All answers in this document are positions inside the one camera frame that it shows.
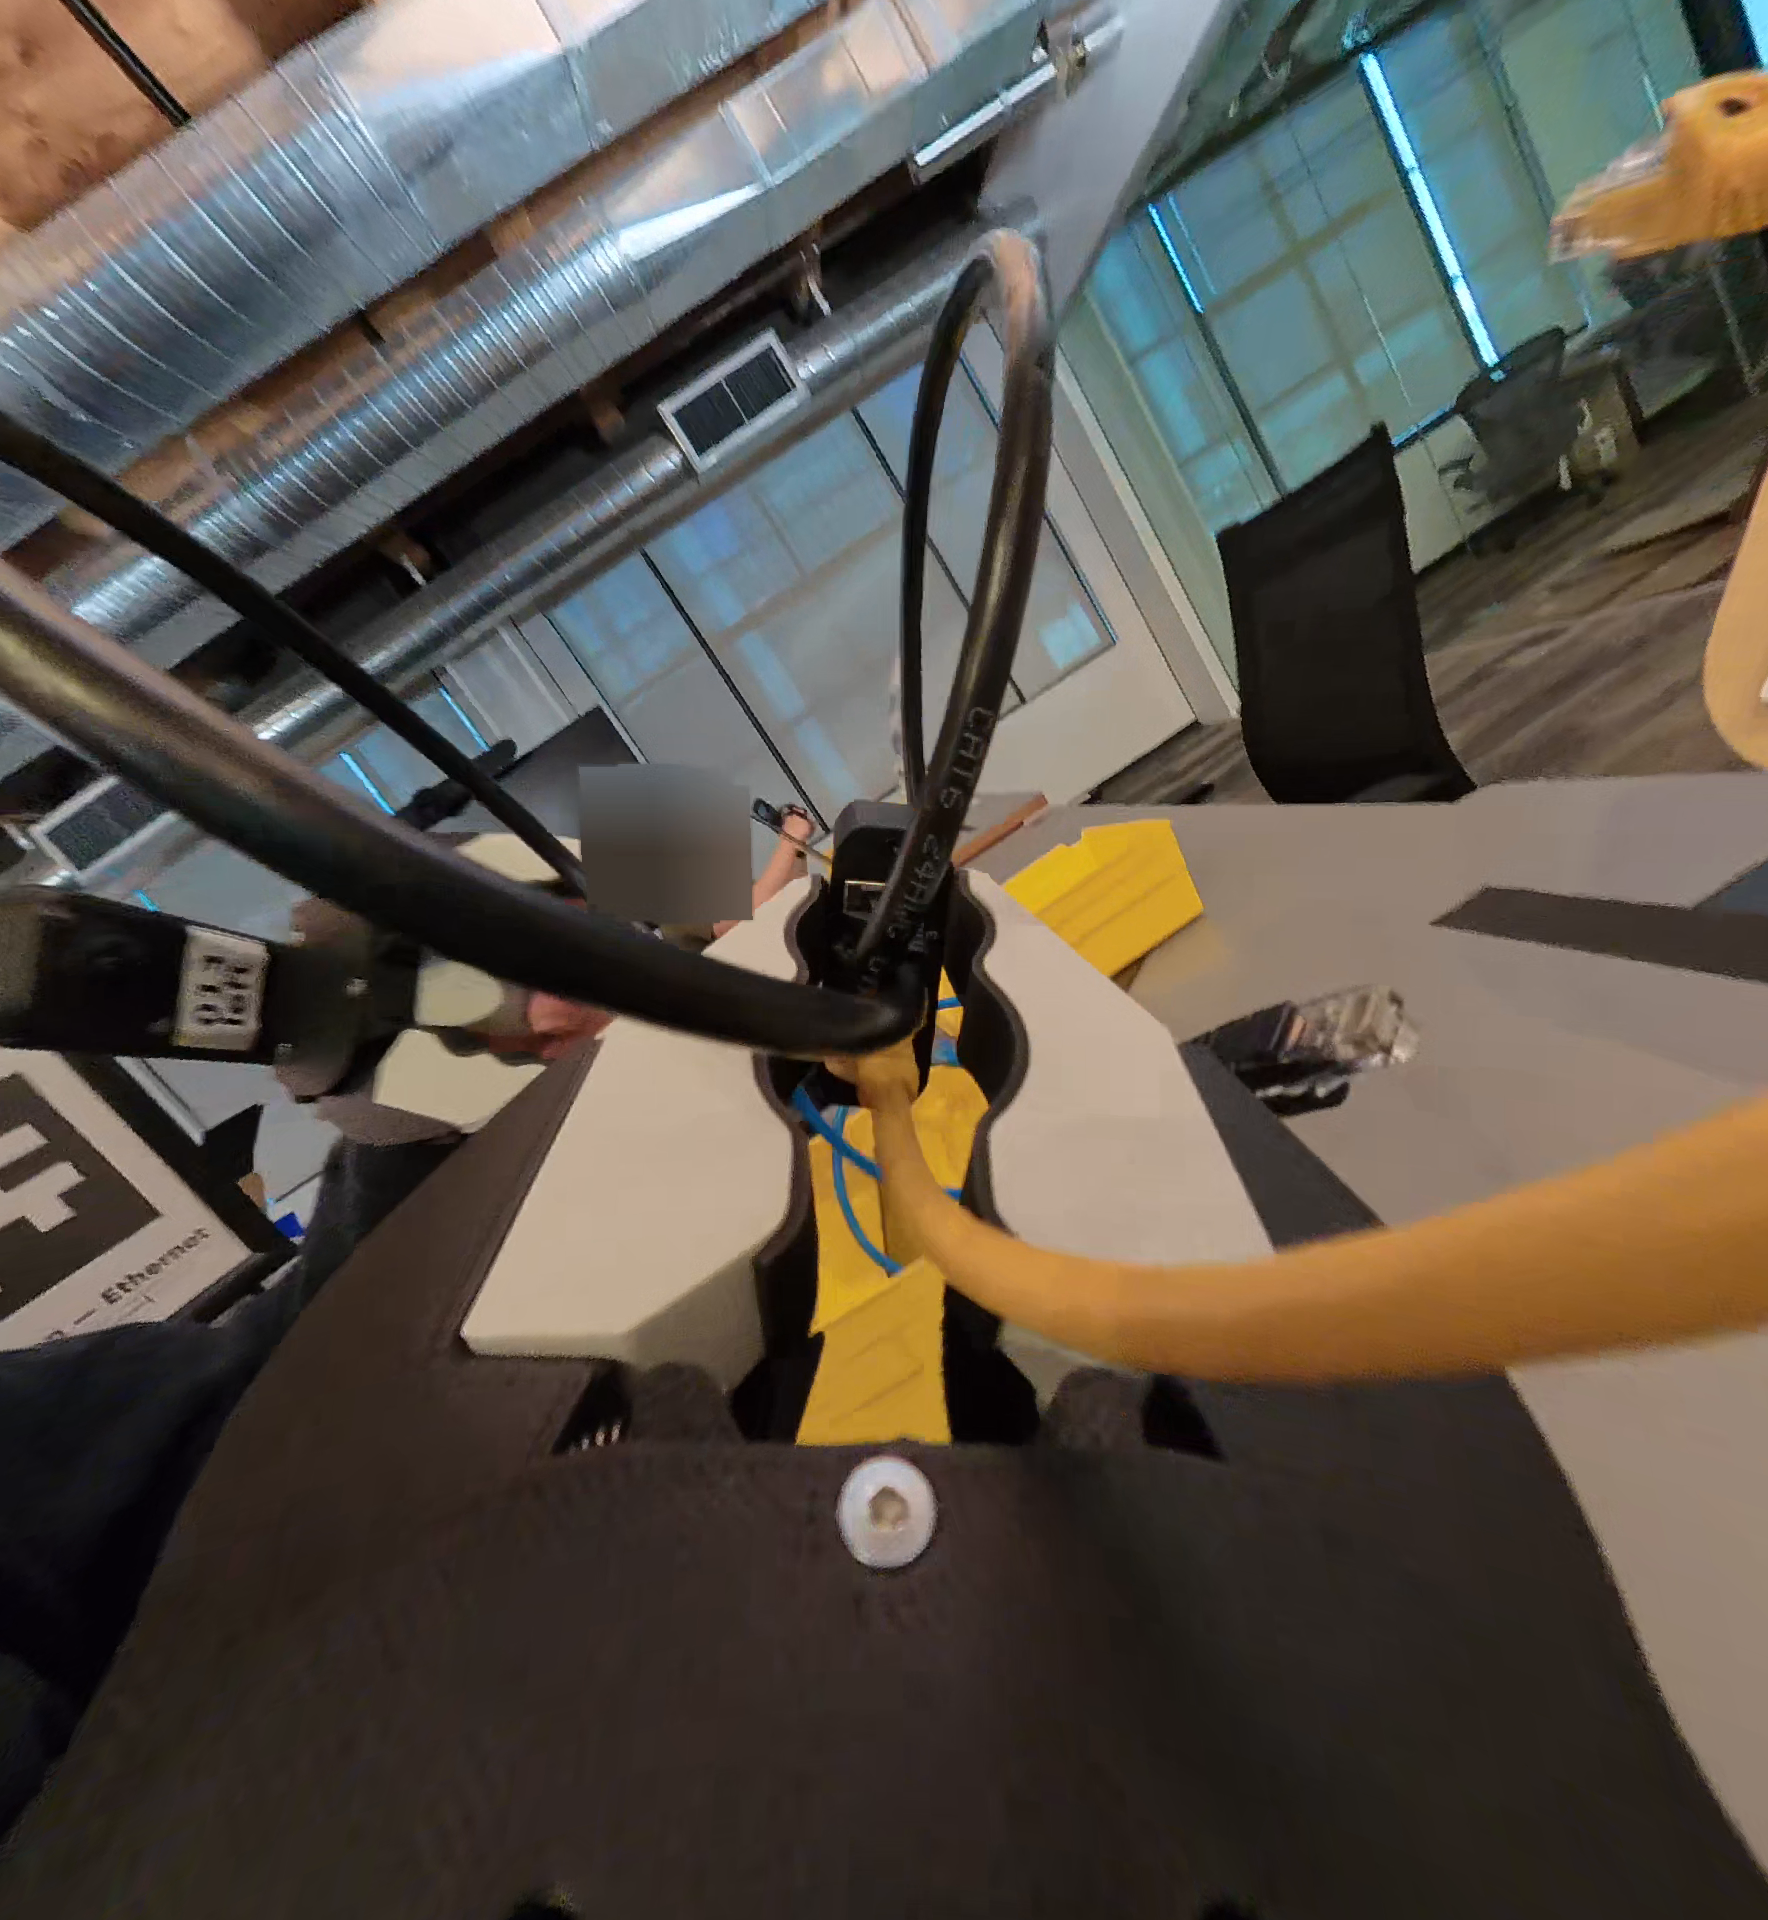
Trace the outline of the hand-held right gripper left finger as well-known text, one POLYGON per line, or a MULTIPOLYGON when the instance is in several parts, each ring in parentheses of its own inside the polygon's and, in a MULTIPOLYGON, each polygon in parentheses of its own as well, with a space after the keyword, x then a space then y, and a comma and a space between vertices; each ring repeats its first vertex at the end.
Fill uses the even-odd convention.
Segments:
POLYGON ((759 1261, 784 1230, 797 1130, 764 1052, 614 1020, 479 1206, 460 1280, 460 1370, 523 1386, 523 1444, 659 1368, 723 1405, 768 1352, 759 1261))

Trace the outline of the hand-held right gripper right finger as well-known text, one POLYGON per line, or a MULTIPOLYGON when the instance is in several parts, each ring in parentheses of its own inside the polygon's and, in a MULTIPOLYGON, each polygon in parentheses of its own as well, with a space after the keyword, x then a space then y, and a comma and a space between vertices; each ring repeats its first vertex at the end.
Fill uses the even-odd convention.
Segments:
POLYGON ((955 1050, 988 1100, 971 1212, 1051 1253, 1245 1265, 1274 1244, 1171 1031, 990 876, 950 902, 955 1050))

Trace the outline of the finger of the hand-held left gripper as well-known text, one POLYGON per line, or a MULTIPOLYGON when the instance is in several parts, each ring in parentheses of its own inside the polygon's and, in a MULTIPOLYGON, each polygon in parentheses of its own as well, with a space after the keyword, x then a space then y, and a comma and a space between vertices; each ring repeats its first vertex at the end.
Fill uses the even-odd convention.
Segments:
POLYGON ((425 891, 425 953, 441 962, 580 962, 584 940, 561 934, 584 919, 584 900, 539 852, 502 828, 434 828, 425 844, 466 882, 425 891))
POLYGON ((532 993, 460 962, 423 961, 409 1020, 376 1063, 375 1102, 511 1102, 549 1063, 532 993))

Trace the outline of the large yellow bin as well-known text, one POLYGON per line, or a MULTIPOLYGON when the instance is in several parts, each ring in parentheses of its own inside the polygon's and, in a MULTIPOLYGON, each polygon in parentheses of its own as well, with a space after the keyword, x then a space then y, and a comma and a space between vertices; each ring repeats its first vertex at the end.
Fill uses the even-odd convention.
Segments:
POLYGON ((947 1444, 1024 1425, 1031 1388, 998 1322, 956 1295, 903 1196, 884 1185, 875 1121, 852 1094, 798 1088, 817 1230, 797 1440, 947 1444))

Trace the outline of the person's left hand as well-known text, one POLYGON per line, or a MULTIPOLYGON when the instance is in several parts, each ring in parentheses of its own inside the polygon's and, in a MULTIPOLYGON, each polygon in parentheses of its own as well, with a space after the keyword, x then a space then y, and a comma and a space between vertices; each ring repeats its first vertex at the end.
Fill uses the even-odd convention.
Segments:
POLYGON ((555 1063, 579 1046, 599 1042, 614 1016, 579 1001, 530 991, 506 1040, 521 1058, 555 1063))

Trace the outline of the small yellow bin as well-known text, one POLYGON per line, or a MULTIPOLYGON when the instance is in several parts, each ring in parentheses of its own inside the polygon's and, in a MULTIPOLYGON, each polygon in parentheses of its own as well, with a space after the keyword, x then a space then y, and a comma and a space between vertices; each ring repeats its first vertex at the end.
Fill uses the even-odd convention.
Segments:
POLYGON ((1169 820, 1087 828, 1076 842, 1041 854, 1003 888, 1112 980, 1207 914, 1169 820))

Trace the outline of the black white marker sign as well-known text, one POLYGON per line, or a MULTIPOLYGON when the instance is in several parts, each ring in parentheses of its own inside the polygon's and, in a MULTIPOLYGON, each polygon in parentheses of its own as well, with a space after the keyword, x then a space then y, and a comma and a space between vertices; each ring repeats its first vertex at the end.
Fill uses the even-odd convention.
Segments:
POLYGON ((293 1261, 131 1068, 0 1048, 0 1352, 214 1322, 293 1261))

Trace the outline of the black office chair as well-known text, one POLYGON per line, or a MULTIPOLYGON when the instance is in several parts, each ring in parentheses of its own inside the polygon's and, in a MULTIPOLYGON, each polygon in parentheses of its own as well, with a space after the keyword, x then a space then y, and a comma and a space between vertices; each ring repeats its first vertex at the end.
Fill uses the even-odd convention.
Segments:
POLYGON ((1273 805, 1455 805, 1391 431, 1217 538, 1242 753, 1273 805))
POLYGON ((1572 337, 1556 327, 1466 383, 1452 416, 1471 432, 1473 451, 1448 458, 1438 479, 1448 492, 1491 511, 1479 528, 1466 530, 1473 556, 1512 550, 1507 517, 1551 489, 1590 508, 1603 504, 1633 438, 1631 431, 1618 432, 1613 412, 1622 398, 1622 353, 1572 349, 1572 337))

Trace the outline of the white vent grille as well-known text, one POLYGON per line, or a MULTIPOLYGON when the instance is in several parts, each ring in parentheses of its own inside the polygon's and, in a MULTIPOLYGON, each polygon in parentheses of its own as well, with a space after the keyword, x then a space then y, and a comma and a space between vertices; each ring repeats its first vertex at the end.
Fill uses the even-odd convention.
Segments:
POLYGON ((708 473, 801 412, 811 384, 775 329, 671 393, 657 416, 693 473, 708 473))

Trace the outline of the silver round air duct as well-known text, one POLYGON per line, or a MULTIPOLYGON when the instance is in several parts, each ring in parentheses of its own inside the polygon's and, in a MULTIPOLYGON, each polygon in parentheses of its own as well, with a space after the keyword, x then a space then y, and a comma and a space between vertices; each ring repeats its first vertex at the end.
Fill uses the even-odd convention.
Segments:
POLYGON ((146 560, 203 588, 228 625, 299 661, 299 676, 235 711, 233 721, 279 754, 320 762, 382 727, 409 692, 488 632, 602 577, 825 420, 872 397, 929 345, 971 262, 992 243, 1032 240, 1038 230, 1032 215, 1012 228, 978 222, 952 232, 921 262, 831 313, 798 345, 776 343, 771 353, 793 367, 787 398, 757 415, 713 467, 697 467, 669 431, 638 438, 344 643, 314 632, 243 564, 205 552, 162 511, 133 501, 113 526, 146 560))

